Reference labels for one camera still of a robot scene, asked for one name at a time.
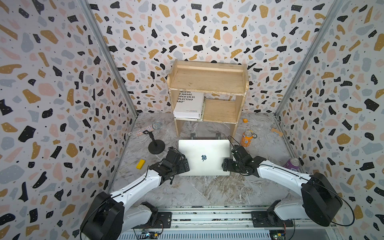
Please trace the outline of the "silver laptop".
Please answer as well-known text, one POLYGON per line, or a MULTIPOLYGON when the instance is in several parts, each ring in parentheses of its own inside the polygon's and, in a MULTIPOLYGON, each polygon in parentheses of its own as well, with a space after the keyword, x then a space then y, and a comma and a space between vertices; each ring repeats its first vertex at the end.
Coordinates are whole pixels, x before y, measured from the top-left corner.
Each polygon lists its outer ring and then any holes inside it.
POLYGON ((179 140, 178 150, 188 160, 190 170, 181 176, 228 176, 224 159, 231 156, 229 140, 179 140))

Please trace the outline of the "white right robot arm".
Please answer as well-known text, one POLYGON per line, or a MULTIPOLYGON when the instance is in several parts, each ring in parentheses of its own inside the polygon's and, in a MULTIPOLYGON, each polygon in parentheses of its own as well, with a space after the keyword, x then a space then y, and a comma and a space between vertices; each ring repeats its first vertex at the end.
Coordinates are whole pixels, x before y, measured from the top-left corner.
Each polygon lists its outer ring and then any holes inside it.
POLYGON ((222 163, 223 171, 267 179, 299 196, 293 201, 274 201, 262 217, 255 218, 255 224, 290 226, 296 219, 305 219, 328 227, 343 205, 341 197, 323 174, 303 174, 275 165, 263 157, 253 158, 239 145, 234 146, 231 153, 233 157, 222 163))

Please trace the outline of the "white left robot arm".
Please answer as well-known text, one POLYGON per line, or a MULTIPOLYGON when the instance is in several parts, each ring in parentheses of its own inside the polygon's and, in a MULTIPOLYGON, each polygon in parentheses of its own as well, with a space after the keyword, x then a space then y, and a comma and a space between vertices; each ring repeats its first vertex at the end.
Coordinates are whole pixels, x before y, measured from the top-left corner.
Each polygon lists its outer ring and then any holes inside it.
POLYGON ((80 238, 116 240, 127 230, 156 226, 160 220, 157 207, 143 202, 133 208, 133 204, 151 190, 165 182, 173 182, 176 175, 189 170, 187 157, 170 147, 165 158, 149 166, 141 177, 129 185, 110 194, 101 192, 96 196, 80 226, 80 238))

